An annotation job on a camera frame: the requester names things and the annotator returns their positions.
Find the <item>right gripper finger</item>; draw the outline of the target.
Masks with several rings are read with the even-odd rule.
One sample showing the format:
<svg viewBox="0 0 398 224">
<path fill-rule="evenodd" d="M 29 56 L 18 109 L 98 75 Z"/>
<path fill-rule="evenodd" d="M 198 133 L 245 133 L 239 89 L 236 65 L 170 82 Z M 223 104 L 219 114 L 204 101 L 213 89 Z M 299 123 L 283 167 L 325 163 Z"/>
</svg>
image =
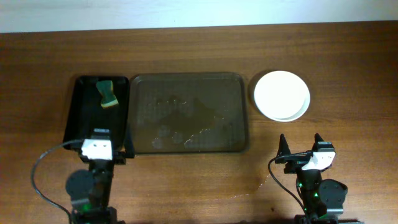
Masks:
<svg viewBox="0 0 398 224">
<path fill-rule="evenodd" d="M 322 151 L 325 148 L 324 147 L 325 142 L 324 142 L 323 138 L 318 133 L 316 133 L 314 135 L 314 140 L 315 140 L 315 142 L 312 146 L 312 151 Z"/>
<path fill-rule="evenodd" d="M 277 151 L 278 156 L 288 156 L 290 155 L 289 145 L 287 144 L 286 138 L 284 134 L 281 134 L 279 137 L 279 148 Z"/>
</svg>

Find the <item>white plate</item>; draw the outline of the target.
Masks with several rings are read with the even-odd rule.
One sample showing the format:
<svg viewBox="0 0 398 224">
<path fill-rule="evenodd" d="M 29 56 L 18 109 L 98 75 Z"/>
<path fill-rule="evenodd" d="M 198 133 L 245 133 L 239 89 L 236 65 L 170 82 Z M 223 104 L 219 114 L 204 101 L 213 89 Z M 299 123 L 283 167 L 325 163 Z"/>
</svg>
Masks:
<svg viewBox="0 0 398 224">
<path fill-rule="evenodd" d="M 252 97 L 260 113 L 282 123 L 299 119 L 311 102 L 307 84 L 298 75 L 283 70 L 262 75 L 254 85 Z"/>
</svg>

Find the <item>green yellow sponge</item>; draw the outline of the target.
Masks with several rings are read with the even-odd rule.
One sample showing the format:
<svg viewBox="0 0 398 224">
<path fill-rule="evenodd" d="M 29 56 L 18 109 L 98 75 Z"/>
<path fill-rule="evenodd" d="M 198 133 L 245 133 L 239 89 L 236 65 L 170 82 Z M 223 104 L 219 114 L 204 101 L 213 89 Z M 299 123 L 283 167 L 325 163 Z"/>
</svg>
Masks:
<svg viewBox="0 0 398 224">
<path fill-rule="evenodd" d="M 113 82 L 111 80 L 97 82 L 96 88 L 102 97 L 100 103 L 102 108 L 106 109 L 119 104 L 119 101 L 114 94 Z"/>
</svg>

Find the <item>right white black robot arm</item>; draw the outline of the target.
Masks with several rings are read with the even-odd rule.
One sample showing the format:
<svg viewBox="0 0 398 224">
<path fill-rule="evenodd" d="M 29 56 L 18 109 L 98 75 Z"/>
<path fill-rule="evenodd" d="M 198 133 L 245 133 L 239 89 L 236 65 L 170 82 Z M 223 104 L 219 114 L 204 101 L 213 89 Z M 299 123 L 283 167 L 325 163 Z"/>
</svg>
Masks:
<svg viewBox="0 0 398 224">
<path fill-rule="evenodd" d="M 285 174 L 296 175 L 294 195 L 280 185 L 298 202 L 302 215 L 294 217 L 295 223 L 338 223 L 343 214 L 343 203 L 348 187 L 333 179 L 323 179 L 322 172 L 331 167 L 336 156 L 334 146 L 316 133 L 314 144 L 309 151 L 292 153 L 283 134 L 279 137 L 276 157 L 271 161 L 284 164 Z"/>
</svg>

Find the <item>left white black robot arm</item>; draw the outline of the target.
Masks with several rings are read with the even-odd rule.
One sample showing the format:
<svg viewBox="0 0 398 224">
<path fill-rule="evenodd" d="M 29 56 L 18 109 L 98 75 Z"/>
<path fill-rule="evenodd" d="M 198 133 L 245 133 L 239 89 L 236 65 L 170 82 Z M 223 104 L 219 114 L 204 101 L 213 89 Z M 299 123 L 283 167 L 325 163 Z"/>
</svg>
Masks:
<svg viewBox="0 0 398 224">
<path fill-rule="evenodd" d="M 134 157 L 131 138 L 126 127 L 95 128 L 80 139 L 69 140 L 69 150 L 77 152 L 88 164 L 69 175 L 65 190 L 70 196 L 70 221 L 75 224 L 125 224 L 117 209 L 109 206 L 114 167 Z"/>
</svg>

